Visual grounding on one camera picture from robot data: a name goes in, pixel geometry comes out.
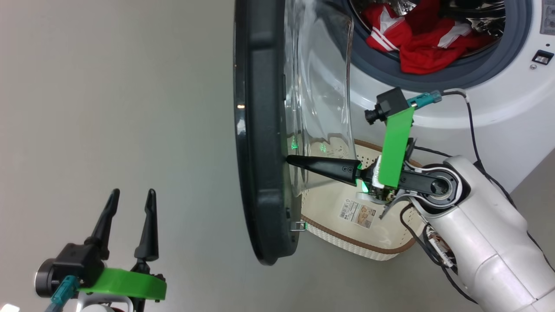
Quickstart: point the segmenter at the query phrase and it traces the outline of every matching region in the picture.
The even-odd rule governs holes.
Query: washing machine door
[[[344,158],[355,156],[348,83],[353,25],[331,2],[236,0],[234,27],[243,208],[256,257],[272,265],[295,252],[304,230],[299,195],[309,185],[300,177],[301,183],[292,187],[291,176],[298,172],[285,162],[286,156],[300,150],[308,155],[318,138],[326,142],[330,137],[345,142]],[[326,65],[342,77],[334,85],[311,74],[319,66],[318,53],[335,53],[336,64]],[[329,154],[324,143],[318,144]]]

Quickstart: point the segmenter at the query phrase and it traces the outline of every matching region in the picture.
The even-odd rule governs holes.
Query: green bracket
[[[166,282],[152,275],[105,268],[94,286],[80,288],[79,291],[147,300],[164,300],[167,287]]]
[[[388,187],[396,189],[399,185],[414,113],[415,108],[409,107],[387,118],[378,181]]]

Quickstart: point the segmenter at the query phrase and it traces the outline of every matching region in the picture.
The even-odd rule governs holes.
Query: barcode
[[[339,215],[340,218],[345,218],[345,215],[347,214],[347,209],[349,208],[349,203],[345,203],[343,205],[343,208],[341,208],[341,214]]]

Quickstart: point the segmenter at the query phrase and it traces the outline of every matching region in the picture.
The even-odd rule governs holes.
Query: gray floor
[[[479,311],[417,248],[378,263],[305,233],[294,256],[258,264],[234,164],[233,5],[0,2],[0,303],[44,309],[34,272],[90,234],[118,187],[121,268],[158,191],[152,268],[169,289],[147,311]],[[553,161],[515,194],[555,259]]]

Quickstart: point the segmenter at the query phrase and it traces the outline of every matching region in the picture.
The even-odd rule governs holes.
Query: green light
[[[291,141],[291,149],[297,148],[299,148],[299,145],[297,144],[297,137],[293,137],[293,140]]]
[[[368,190],[368,187],[366,186],[366,183],[364,183],[364,181],[362,181],[362,191],[364,193],[369,193],[370,190]]]

